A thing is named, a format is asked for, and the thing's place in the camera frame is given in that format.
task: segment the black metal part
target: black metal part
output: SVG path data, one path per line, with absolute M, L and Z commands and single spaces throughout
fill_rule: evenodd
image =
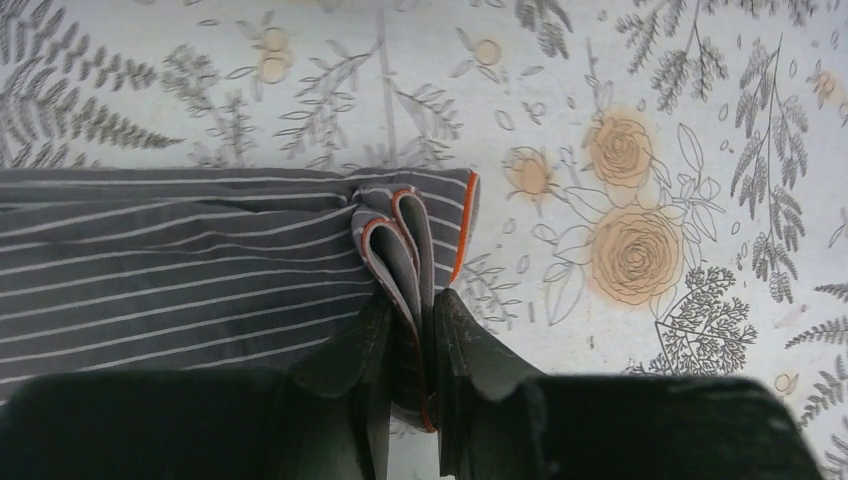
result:
M 0 414 L 0 478 L 386 480 L 394 315 L 375 294 L 286 372 L 36 379 Z M 756 382 L 545 376 L 452 290 L 433 321 L 426 368 L 443 475 L 821 479 L 787 411 Z

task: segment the orange piping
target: orange piping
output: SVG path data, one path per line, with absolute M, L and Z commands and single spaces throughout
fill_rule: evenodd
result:
M 451 273 L 450 283 L 456 280 L 459 276 L 459 271 L 462 269 L 462 261 L 465 259 L 465 249 L 467 247 L 467 239 L 469 230 L 471 229 L 471 209 L 473 208 L 474 192 L 477 190 L 478 175 L 471 172 L 468 178 L 468 188 L 465 189 L 465 201 L 462 209 L 462 226 L 459 230 L 459 245 L 456 249 L 456 262 L 453 264 L 453 273 Z
M 371 262 L 371 258 L 368 254 L 368 248 L 365 247 L 365 245 L 367 245 L 365 243 L 365 237 L 366 234 L 370 231 L 371 227 L 377 223 L 385 223 L 390 228 L 398 228 L 396 225 L 394 225 L 389 220 L 386 220 L 385 218 L 375 218 L 365 224 L 365 227 L 362 229 L 362 238 L 360 239 L 360 241 L 363 245 L 362 251 L 365 253 L 366 260 L 369 263 Z M 407 330 L 412 331 L 412 340 L 413 345 L 415 346 L 415 364 L 418 367 L 416 375 L 418 380 L 418 404 L 420 408 L 419 413 L 421 415 L 421 422 L 424 424 L 424 429 L 427 431 L 427 433 L 433 433 L 436 431 L 436 427 L 433 426 L 433 422 L 430 420 L 430 412 L 427 409 L 427 386 L 424 379 L 424 358 L 421 354 L 421 344 L 418 341 L 418 335 L 416 334 L 417 332 L 415 332 L 407 322 L 404 322 L 404 324 L 407 325 Z

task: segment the folded fabric layer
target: folded fabric layer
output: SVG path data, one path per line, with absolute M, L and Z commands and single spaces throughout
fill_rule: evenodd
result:
M 478 190 L 468 170 L 2 171 L 0 403 L 53 372 L 288 366 L 378 288 L 362 242 L 380 222 L 426 241 L 378 242 L 385 269 L 410 256 L 412 275 L 380 278 L 420 322 L 421 288 L 458 273 Z

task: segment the rose print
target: rose print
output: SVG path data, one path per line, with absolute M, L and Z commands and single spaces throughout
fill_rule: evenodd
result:
M 613 209 L 595 226 L 589 245 L 595 282 L 622 303 L 645 303 L 683 273 L 681 224 L 663 209 Z
M 610 199 L 625 207 L 633 203 L 639 189 L 658 186 L 649 182 L 654 155 L 651 140 L 645 127 L 635 120 L 605 116 L 600 123 L 589 129 L 584 146 L 589 150 L 591 168 L 604 182 Z M 651 193 L 658 192 L 656 188 L 645 192 Z

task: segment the gray striped cloth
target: gray striped cloth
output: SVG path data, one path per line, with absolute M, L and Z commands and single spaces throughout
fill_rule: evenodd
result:
M 469 170 L 0 171 L 0 404 L 54 372 L 286 367 L 377 288 L 448 286 L 478 192 Z M 426 242 L 413 276 L 398 238 Z

